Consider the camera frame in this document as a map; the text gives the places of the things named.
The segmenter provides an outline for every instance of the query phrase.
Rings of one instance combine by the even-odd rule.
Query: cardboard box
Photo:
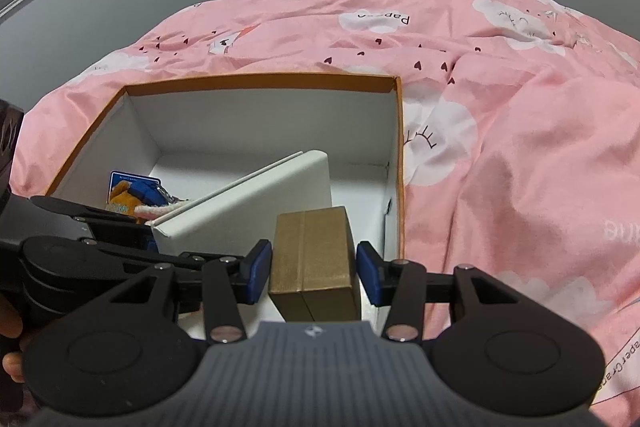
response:
[[[286,321],[360,320],[360,286],[343,206],[280,214],[269,296]]]
[[[47,194],[104,207],[111,171],[124,171],[159,178],[173,196],[197,200],[281,158],[318,150],[328,156],[331,202],[315,208],[345,206],[354,244],[366,239],[386,260],[402,257],[399,89],[393,77],[347,73],[235,74],[127,86],[91,124]],[[274,232],[275,219],[266,238],[273,240]],[[236,247],[227,243],[229,253],[245,255],[243,245],[267,231],[234,233],[246,237]],[[260,321],[282,320],[267,291],[256,305],[239,308],[249,335]],[[362,318],[379,331],[385,311],[364,296]]]

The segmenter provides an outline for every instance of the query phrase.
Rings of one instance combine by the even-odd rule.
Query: screw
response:
[[[396,324],[386,328],[386,336],[392,341],[409,342],[417,338],[418,330],[408,324]]]
[[[230,344],[240,340],[242,331],[235,326],[218,326],[211,330],[211,338],[221,344]]]
[[[389,272],[400,277],[402,268],[404,268],[407,264],[409,264],[409,261],[406,259],[393,259],[391,263],[389,263]]]

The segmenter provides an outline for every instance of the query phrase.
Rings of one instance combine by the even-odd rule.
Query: orange plush toy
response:
[[[137,206],[142,204],[137,197],[129,194],[130,182],[122,180],[118,182],[115,187],[111,189],[109,193],[109,203],[107,204],[107,210],[111,212],[117,212],[118,214],[127,214],[127,216],[134,216],[134,211]]]

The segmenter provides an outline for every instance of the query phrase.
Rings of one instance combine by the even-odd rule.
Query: eyelash print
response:
[[[427,132],[427,129],[429,128],[429,126],[425,127],[422,132],[417,132],[415,134],[415,136],[422,136],[425,140],[427,140],[427,143],[429,144],[429,149],[433,149],[434,147],[436,147],[437,143],[434,143],[433,145],[431,144],[431,142],[429,141],[429,139],[433,136],[433,133],[431,133],[429,136],[425,136],[425,133]]]
[[[413,141],[415,139],[415,137],[422,136],[425,140],[427,140],[427,143],[429,144],[429,149],[433,149],[434,147],[436,147],[437,143],[431,143],[431,141],[429,140],[433,136],[433,133],[431,133],[429,136],[427,136],[427,134],[426,134],[428,128],[429,128],[428,125],[425,126],[425,128],[422,131],[416,132],[413,137],[410,137],[411,136],[411,131],[410,130],[407,131],[406,132],[406,139],[404,140],[404,145],[407,145],[409,142]]]
[[[498,12],[498,15],[506,15],[507,18],[511,21],[511,25],[513,25],[513,27],[516,27],[516,21],[513,20],[513,17],[511,16],[510,13],[508,12]]]

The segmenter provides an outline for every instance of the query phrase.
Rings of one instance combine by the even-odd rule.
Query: pink comforter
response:
[[[473,263],[590,331],[609,362],[593,411],[626,426],[640,416],[638,60],[640,43],[553,0],[216,0],[45,96],[11,182],[43,193],[124,84],[400,76],[406,256]]]

